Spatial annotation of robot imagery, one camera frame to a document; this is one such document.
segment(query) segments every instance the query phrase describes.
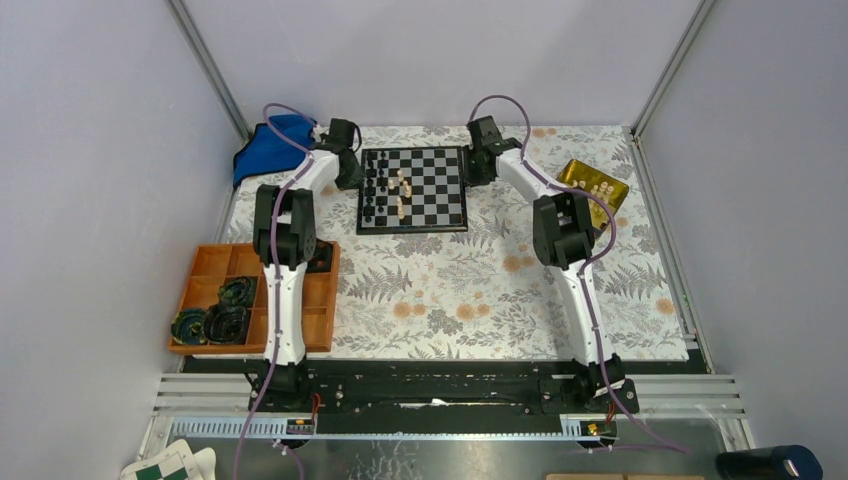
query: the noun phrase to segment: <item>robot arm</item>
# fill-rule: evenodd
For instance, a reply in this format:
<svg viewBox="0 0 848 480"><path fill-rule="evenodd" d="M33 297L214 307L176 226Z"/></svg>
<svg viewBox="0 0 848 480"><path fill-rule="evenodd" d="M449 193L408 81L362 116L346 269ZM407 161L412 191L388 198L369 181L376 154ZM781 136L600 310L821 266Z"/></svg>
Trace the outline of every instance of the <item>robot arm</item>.
<svg viewBox="0 0 848 480"><path fill-rule="evenodd" d="M582 373L577 375L579 390L586 399L606 393L599 371L600 362L604 362L610 372L613 389L621 388L625 380L621 360L600 320L598 330L604 355L603 358L598 356L587 303L595 306L595 315L599 318L592 265L583 270L588 299L578 277L594 246L588 199L549 187L557 182L532 161L526 158L522 161L520 143L513 138L503 139L492 117L474 120L468 124L468 129L472 145L466 148L464 155L466 183L485 185L500 177L533 204L533 248L539 261L556 280L565 306L569 343L574 359L583 367Z"/></svg>
<svg viewBox="0 0 848 480"><path fill-rule="evenodd" d="M264 358L271 362L276 350L277 365L299 365L306 355L301 321L303 279L316 243L313 196L334 180L340 189L359 185L362 172L351 150L355 128L351 122L333 119L329 133L282 187L262 185L256 192L253 248L263 264L269 300ZM272 236L277 205L277 231ZM276 237L273 246L272 237Z"/></svg>

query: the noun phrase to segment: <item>black and white checkered board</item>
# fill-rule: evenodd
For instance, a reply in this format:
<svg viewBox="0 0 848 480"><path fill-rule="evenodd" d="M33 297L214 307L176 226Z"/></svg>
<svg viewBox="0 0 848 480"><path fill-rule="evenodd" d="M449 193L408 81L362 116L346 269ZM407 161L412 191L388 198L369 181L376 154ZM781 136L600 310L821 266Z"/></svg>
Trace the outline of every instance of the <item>black and white checkered board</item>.
<svg viewBox="0 0 848 480"><path fill-rule="evenodd" d="M362 151L365 180L359 189L358 235L464 232L468 230L462 147L380 148ZM406 198L397 171L410 187ZM389 190L388 180L394 188ZM397 198L404 205L397 216Z"/></svg>

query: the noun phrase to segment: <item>floral pattern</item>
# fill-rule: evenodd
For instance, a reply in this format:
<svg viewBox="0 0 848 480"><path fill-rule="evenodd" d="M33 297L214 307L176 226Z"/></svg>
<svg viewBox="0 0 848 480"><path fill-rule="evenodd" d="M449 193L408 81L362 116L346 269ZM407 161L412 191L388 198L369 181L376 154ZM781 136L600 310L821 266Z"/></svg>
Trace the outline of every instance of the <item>floral pattern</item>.
<svg viewBox="0 0 848 480"><path fill-rule="evenodd" d="M523 131L502 128L518 139ZM464 127L363 127L363 147L467 144ZM549 174L572 158L630 185L616 248L595 264L603 322L625 360L688 358L667 273L621 127L540 127L528 154ZM256 189L246 179L224 241L251 242ZM318 236L342 247L332 358L570 359L553 276L532 249L532 209L510 185L467 190L468 231L357 236L355 191L316 196ZM608 241L608 234L596 249Z"/></svg>

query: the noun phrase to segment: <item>gray wall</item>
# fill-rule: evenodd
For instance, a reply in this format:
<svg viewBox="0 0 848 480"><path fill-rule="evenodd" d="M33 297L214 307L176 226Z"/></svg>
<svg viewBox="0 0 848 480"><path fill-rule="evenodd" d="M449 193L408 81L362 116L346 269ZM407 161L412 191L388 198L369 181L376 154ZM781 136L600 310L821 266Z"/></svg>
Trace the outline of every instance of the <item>gray wall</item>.
<svg viewBox="0 0 848 480"><path fill-rule="evenodd" d="M848 471L848 2L721 2L644 142L761 444Z"/></svg>
<svg viewBox="0 0 848 480"><path fill-rule="evenodd" d="M631 124L698 0L187 2L251 122L276 100L362 125ZM509 104L485 108L517 123Z"/></svg>
<svg viewBox="0 0 848 480"><path fill-rule="evenodd" d="M237 147L164 2L0 2L0 478L135 459Z"/></svg>

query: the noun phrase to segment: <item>gold box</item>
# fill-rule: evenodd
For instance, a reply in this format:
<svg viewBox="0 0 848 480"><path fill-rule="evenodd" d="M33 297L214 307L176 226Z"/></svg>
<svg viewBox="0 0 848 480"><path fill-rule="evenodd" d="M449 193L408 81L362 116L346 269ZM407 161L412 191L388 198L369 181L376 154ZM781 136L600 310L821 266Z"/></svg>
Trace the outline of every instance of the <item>gold box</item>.
<svg viewBox="0 0 848 480"><path fill-rule="evenodd" d="M607 205L612 209L613 215L621 207L621 204L624 203L624 199L630 191L630 187L627 184L575 159L571 159L568 162L568 165L557 176L557 180L566 186L580 188L587 192L591 192L595 186L600 190L601 186L605 183L605 191L599 191L595 196L603 199L606 195L609 195ZM607 228L607 215L593 200L589 200L589 213L592 215L592 227L595 230L595 238L598 238Z"/></svg>

